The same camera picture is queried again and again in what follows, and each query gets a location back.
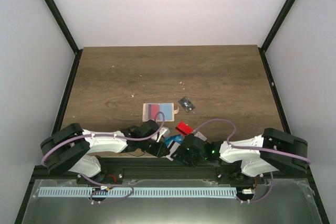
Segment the red card black stripe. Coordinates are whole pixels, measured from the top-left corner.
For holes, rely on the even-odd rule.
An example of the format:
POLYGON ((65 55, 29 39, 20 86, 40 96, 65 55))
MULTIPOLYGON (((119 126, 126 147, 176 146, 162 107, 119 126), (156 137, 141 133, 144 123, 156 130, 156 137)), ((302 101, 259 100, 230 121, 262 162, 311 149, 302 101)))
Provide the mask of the red card black stripe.
POLYGON ((175 129, 183 136, 186 136, 188 134, 191 134, 194 132, 194 129, 191 128, 190 126, 188 126, 186 123, 184 122, 180 122, 175 129))

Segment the beige leather card holder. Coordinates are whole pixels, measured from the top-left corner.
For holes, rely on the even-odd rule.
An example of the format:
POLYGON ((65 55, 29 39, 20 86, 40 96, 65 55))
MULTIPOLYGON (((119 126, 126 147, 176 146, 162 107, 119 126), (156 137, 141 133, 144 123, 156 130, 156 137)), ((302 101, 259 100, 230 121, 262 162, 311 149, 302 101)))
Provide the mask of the beige leather card holder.
MULTIPOLYGON (((143 104, 143 111, 142 111, 142 121, 148 121, 147 116, 147 104, 143 104)), ((175 108, 173 103, 157 103, 160 105, 160 111, 156 114, 154 121, 156 122, 174 122, 175 115, 179 113, 179 107, 175 108)))

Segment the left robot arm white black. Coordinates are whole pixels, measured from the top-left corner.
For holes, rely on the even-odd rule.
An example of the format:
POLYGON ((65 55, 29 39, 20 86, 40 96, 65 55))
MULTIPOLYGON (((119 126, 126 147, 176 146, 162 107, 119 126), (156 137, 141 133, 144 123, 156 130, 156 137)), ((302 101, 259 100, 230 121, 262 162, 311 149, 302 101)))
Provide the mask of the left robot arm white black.
POLYGON ((41 164, 47 167, 50 175, 72 172, 102 184, 109 172, 101 153, 141 150, 155 157, 167 156, 170 152, 161 139, 169 133, 167 127, 153 120, 114 132, 88 131, 73 123, 41 143, 41 164))

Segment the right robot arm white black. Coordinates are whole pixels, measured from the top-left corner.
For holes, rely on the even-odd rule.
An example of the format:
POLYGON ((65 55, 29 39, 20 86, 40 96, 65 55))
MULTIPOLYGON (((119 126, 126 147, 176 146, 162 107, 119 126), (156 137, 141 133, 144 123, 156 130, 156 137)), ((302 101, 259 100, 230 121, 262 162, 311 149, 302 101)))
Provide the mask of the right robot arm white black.
POLYGON ((202 161, 213 166, 239 163, 240 166, 233 170, 233 177, 244 184, 252 177, 265 173, 306 175, 310 164, 307 153, 307 141, 267 128, 261 135, 235 142, 208 142, 189 134, 171 157, 190 167, 202 161))

